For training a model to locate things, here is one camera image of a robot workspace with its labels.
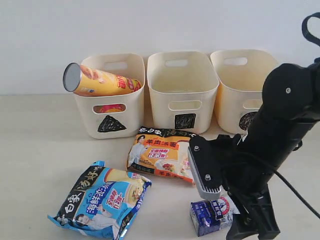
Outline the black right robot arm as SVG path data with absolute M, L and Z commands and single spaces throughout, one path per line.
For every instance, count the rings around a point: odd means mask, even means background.
M 252 235 L 272 240 L 280 233 L 268 183 L 320 120 L 320 61 L 275 68 L 264 82 L 262 102 L 246 135 L 219 136 L 210 143 L 214 168 L 239 210 L 229 240 Z

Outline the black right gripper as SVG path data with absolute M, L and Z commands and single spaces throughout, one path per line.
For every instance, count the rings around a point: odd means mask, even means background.
M 273 167 L 257 155 L 238 149 L 240 141 L 239 134 L 219 134 L 212 141 L 222 186 L 239 211 L 233 214 L 226 240 L 243 240 L 257 233 L 259 240 L 273 240 L 280 233 L 268 187 Z M 249 215 L 259 215 L 258 230 Z

